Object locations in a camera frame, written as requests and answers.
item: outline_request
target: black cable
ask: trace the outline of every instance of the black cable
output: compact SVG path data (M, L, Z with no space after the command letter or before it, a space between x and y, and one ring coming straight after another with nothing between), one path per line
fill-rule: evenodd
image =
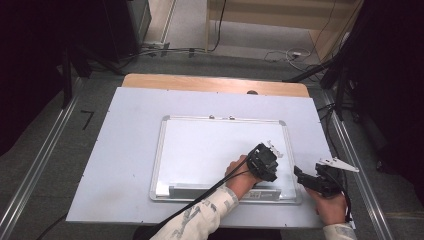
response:
M41 240L44 238L44 236L47 235L47 233L52 230L58 223L60 223L63 219L66 218L66 216L68 216L68 213L65 213L65 215L63 215L62 217L60 217L59 219L57 219L54 223L52 223L48 228L46 228L46 230L44 230L40 236L38 236L37 240Z
M237 176L240 176L240 175L242 175L242 174L245 174L245 173L247 173L247 172L250 172L250 170L246 170L246 171L244 171L244 172L237 173L236 175L231 176L230 178L228 178L225 182L227 182L228 180L230 180L230 179L232 179L232 178L235 178L235 177L237 177Z
M314 66L321 66L322 67L322 65L321 64L311 64L311 65L308 65L304 70L305 70L305 72L307 72L308 71L308 68L310 68L310 67L314 67ZM323 72L325 70L325 68L324 67L322 67L322 71L321 71L321 74L322 75L324 75L325 73ZM318 79L318 81L321 81L321 78L319 78L318 76L317 76L317 74L315 73L314 74L314 76Z
M209 50L208 52L213 52L218 47L219 42L221 41L221 24L222 24L222 18L224 17L224 11L225 11L225 5L227 4L227 0L224 0L224 5L222 6L221 11L221 17L219 19L219 25L218 25L218 39L216 40L215 47L212 50Z
M343 186L340 185L340 183L336 179L334 179L333 176L331 176L331 174L327 173L326 171L323 171L322 173L325 175L325 177L330 178L334 183L336 183L337 186L341 189L343 195L345 196L346 204L347 204L347 212L346 212L346 216L345 216L345 222L350 222L352 220L350 218L350 213L351 213L351 210L352 210L352 203L350 201L349 194L347 193L346 189L343 188Z
M319 40L319 38L321 37L321 34L322 34L322 32L324 31L324 29L328 26L328 24L330 23L330 20L331 20L331 17L332 17L332 15L333 15L333 11L334 11L334 8L336 7L336 0L334 0L334 2L333 2L333 8L331 9L331 12L330 12L330 16L328 17L328 20L327 20L327 23L324 25L324 27L321 29L321 31L319 32L319 34L318 34L318 37L317 37L317 40L314 42L314 47L312 48L312 51L311 51L311 53L313 53L314 51L316 51L316 45L317 45L317 43L318 43L318 40Z
M346 25L343 27L343 30L341 31L341 33L343 33L343 32L346 30L347 25L350 23L350 20L352 20L352 18L353 18L353 16L355 15L356 11L358 11L358 9L359 9L359 5L360 5L360 4L356 5L355 10L353 10L352 14L351 14L351 15L350 15L350 17L349 17L349 20L347 21ZM339 43L339 51L340 51L340 49L342 48L343 43L344 43L344 42L346 42L346 40L347 40L347 39L345 39L345 41L343 41L343 39L341 39L341 40L340 40L340 43Z
M122 68L124 68L124 67L126 67L128 64L130 64L136 57L137 57L138 55L135 55L135 56L131 56L130 58L129 58L129 60L127 61L127 62L125 62L125 63L123 63L121 66L119 66L119 67L116 67L117 69L122 69ZM106 72L106 71L109 71L110 69L108 69L108 68L97 68L97 67L94 67L94 66L90 66L91 67L91 69L93 70L93 71L96 71L96 72Z
M281 58L279 58L279 59L276 59L276 60L268 60L268 59L266 59L267 57L268 57L268 55L269 54L271 54L271 53L281 53L281 54L285 54L284 52L282 52L282 51L270 51L270 52L267 52L266 54L265 54L265 57L264 57L264 61L265 62L269 62L269 63L275 63L275 62L279 62L279 61L281 61L281 60L283 60L284 59L284 56L283 57L281 57Z
M336 145L333 142L333 138L330 136L330 128L329 128L330 121L329 121L329 119L333 115L333 110L334 110L334 108L329 110L330 114L326 117L326 123L325 123L326 124L326 131L327 131L326 137L328 137L328 139L330 140L331 146L333 146L333 149L336 152L336 157L340 159L339 151L337 150Z
M326 108L328 108L328 110L330 110L330 108L333 107L333 106L334 106L334 103L330 103L330 104L325 105L324 107L318 108L317 111L319 112L319 111L326 109Z
M237 165L229 174L227 174L224 178L222 178L219 182L217 182L215 185L213 185L209 190L207 190L205 193L203 193L200 197L193 200L191 203L187 204L184 208L180 209L178 212L174 213L167 219L163 220L162 222L156 224L149 230L147 230L145 233L143 233L141 236L134 236L133 240L147 240L152 238L166 223L168 223L170 220L172 220L174 217L178 216L185 210L193 207L195 204L199 203L203 199L209 197L212 193L216 191L221 185L223 185L226 181L232 178L233 174L240 169L240 167L246 163L247 159L250 158L250 154L239 164Z

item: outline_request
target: metal rail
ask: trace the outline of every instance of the metal rail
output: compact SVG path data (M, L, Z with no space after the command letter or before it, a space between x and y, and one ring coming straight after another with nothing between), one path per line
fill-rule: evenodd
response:
M326 104L334 103L333 97L329 90L323 91L323 94ZM384 213L381 210L380 204L378 203L377 197L372 190L371 184L368 181L358 155L356 154L355 148L346 130L344 122L340 122L336 114L333 114L332 118L332 122L336 128L337 134L346 153L346 160L349 162L349 164L359 169L359 173L354 174L355 181L358 184L359 191L362 195L365 206L367 207L378 238L381 240L394 239Z
M13 228L16 225L22 211L27 204L32 191L34 190L38 179L43 173L44 167L49 161L50 155L62 134L63 129L68 122L69 117L75 107L75 104L78 100L80 90L83 88L84 83L81 78L77 78L74 84L74 96L71 99L70 103L65 109L62 109L57 117L52 129L49 132L46 140L44 141L43 146L38 152L37 156L34 159L34 162L31 165L31 168L27 172L24 180L16 191L15 195L12 197L9 205L6 208L4 215L2 216L0 222L0 240L9 239Z

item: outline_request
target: sleeve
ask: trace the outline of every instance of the sleeve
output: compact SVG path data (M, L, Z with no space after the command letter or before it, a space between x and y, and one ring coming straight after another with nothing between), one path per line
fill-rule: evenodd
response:
M227 187L218 188L208 198L182 212L163 226L151 240L207 239L231 210L239 204L237 196Z
M348 223L328 225L323 229L326 240L356 240L355 232Z

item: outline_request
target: human hand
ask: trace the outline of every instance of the human hand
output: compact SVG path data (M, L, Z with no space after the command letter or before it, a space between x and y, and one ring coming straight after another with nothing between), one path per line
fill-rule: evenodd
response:
M315 200L315 211L321 217L325 226L345 223L347 204L343 194L325 198L314 190L309 188L305 188L305 190Z
M227 167L227 171L225 171L225 176L227 176L231 171L233 171L244 159L246 155L241 155L239 160L233 161ZM234 174L242 173L236 177L230 178L226 182L226 186L231 189L237 196L238 200L240 200L247 192L252 189L252 187L262 180L253 176L253 174L249 171L247 164L244 163Z

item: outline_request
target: gray mat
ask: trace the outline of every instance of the gray mat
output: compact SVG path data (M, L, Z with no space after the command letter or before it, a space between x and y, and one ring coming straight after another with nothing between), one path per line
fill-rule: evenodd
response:
M124 70L134 73L222 76L270 81L279 81L298 74L284 62L267 63L256 59L207 55L195 55L193 58L188 58L186 54L139 57ZM69 210L115 89L121 85L122 80L123 77L114 76L109 72L95 73L91 79L86 80L74 112L10 239L35 239L45 228ZM325 105L317 84L309 80L305 80L304 83L309 86L309 93L316 106ZM41 147L43 137L46 136L58 115L60 104L61 96L59 95L28 127L13 150L0 158L2 209ZM87 123L88 115L81 113L81 110L95 112L85 130L83 127ZM375 153L361 126L353 123L349 115L349 112L345 112L349 133L383 210L385 212L423 211L408 182L400 176L375 171L377 161ZM330 133L338 151L342 153L342 147L337 141L334 129L331 129ZM349 193L353 200L352 213L357 226L356 234L359 239L376 239L373 225L352 174L348 174L348 180ZM424 239L422 219L390 218L388 221L396 239ZM135 228L136 226L61 222L49 232L45 239L131 239ZM323 239L322 231L319 229L283 229L281 232L283 239Z

